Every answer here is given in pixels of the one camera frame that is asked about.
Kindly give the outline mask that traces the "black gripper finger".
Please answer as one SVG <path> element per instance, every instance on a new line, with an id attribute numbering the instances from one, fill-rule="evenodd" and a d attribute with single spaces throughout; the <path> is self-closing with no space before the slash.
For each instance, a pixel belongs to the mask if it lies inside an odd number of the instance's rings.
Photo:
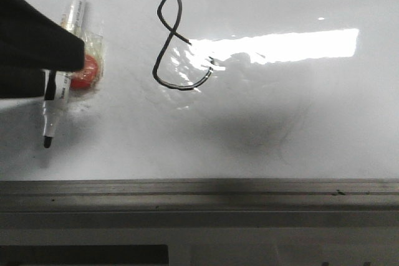
<path id="1" fill-rule="evenodd" d="M 1 99 L 41 97 L 45 82 L 45 73 L 38 69 L 2 69 Z"/>
<path id="2" fill-rule="evenodd" d="M 25 0 L 1 0 L 1 65 L 73 72 L 84 62 L 82 39 Z"/>

